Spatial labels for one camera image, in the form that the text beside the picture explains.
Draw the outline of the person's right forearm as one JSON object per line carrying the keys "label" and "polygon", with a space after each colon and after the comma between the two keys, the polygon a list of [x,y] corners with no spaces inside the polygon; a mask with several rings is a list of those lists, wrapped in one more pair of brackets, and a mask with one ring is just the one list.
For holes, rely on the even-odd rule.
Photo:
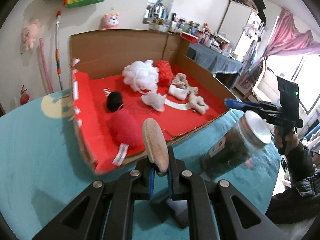
{"label": "person's right forearm", "polygon": [[274,195],[265,213],[275,224],[298,223],[319,214],[319,169],[311,152],[299,144],[286,158],[292,186]]}

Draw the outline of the person's right hand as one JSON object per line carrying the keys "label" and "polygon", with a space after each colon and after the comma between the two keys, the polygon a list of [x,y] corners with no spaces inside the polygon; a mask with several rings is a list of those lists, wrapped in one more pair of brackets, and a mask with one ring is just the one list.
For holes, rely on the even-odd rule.
{"label": "person's right hand", "polygon": [[291,150],[294,150],[298,147],[300,141],[298,138],[297,133],[291,132],[288,134],[285,138],[282,138],[280,135],[279,127],[275,127],[274,129],[274,144],[278,151],[280,149],[285,148],[285,152],[290,152]]}

